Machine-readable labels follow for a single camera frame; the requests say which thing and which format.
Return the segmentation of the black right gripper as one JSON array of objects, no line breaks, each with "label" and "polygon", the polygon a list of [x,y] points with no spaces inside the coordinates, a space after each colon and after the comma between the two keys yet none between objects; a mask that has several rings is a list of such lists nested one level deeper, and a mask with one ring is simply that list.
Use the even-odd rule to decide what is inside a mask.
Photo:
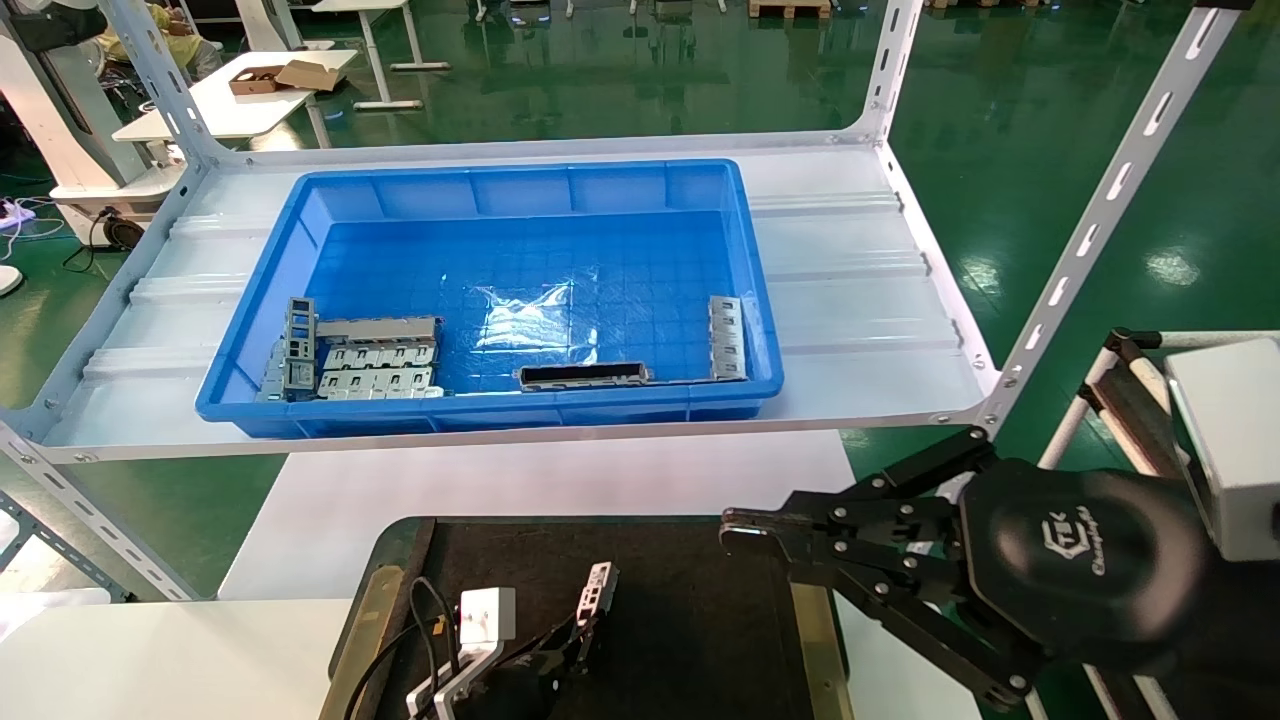
[{"label": "black right gripper", "polygon": [[[970,427],[845,489],[794,491],[776,510],[726,509],[719,542],[836,591],[1000,711],[1024,703],[1048,659],[1133,674],[1169,665],[1217,566],[1190,496],[1157,477],[996,459],[986,430]],[[968,473],[957,501],[940,493]],[[961,536],[974,601],[1044,656],[1021,642],[992,646],[856,564]]]}]

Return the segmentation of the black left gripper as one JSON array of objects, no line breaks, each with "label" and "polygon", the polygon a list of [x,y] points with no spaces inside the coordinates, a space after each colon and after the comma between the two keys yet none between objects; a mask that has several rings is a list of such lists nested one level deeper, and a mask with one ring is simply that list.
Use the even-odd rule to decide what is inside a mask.
[{"label": "black left gripper", "polygon": [[588,673],[603,612],[580,612],[541,635],[527,653],[489,667],[470,688],[471,719],[549,719],[563,673]]}]

